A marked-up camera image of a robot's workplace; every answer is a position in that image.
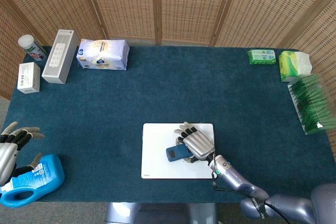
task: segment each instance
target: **robotic arm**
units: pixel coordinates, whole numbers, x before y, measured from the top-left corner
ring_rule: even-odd
[[[287,223],[287,219],[308,224],[336,223],[336,184],[316,187],[311,200],[280,194],[269,197],[263,189],[245,179],[221,155],[216,155],[214,144],[201,131],[187,122],[180,125],[180,128],[174,132],[180,135],[177,140],[194,154],[191,162],[208,161],[213,179],[216,174],[217,178],[223,179],[233,189],[217,188],[214,179],[215,190],[234,191],[247,197],[240,202],[240,208],[247,217],[282,217]]]
[[[38,153],[28,165],[16,168],[16,159],[19,151],[31,138],[43,138],[37,127],[24,127],[14,130],[17,122],[11,123],[0,136],[0,186],[5,185],[12,177],[30,172],[38,165],[42,154]]]

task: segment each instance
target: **blue tablecloth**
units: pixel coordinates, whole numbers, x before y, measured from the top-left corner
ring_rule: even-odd
[[[131,47],[127,71],[82,69],[74,57],[65,85],[41,78],[39,93],[14,91],[6,125],[46,135],[24,147],[18,165],[38,152],[59,155],[65,182],[41,201],[239,202],[207,179],[141,178],[143,124],[189,121],[213,123],[217,153],[270,195],[309,197],[335,183],[327,135],[305,136],[278,64],[249,65],[246,51]]]

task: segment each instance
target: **white tissue pack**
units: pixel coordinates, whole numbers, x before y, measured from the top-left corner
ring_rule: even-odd
[[[126,70],[129,50],[123,39],[82,39],[76,57],[83,68]]]

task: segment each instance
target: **white bottle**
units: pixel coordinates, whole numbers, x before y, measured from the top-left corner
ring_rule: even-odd
[[[17,42],[34,60],[41,61],[47,58],[47,52],[32,35],[22,35]]]

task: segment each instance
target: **plastic bottle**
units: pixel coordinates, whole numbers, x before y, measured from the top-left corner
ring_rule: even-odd
[[[17,42],[34,60],[41,61],[47,57],[47,52],[32,35],[22,35]]]
[[[64,172],[57,155],[41,158],[37,167],[12,178],[0,188],[0,203],[6,207],[22,207],[56,190],[64,182]]]

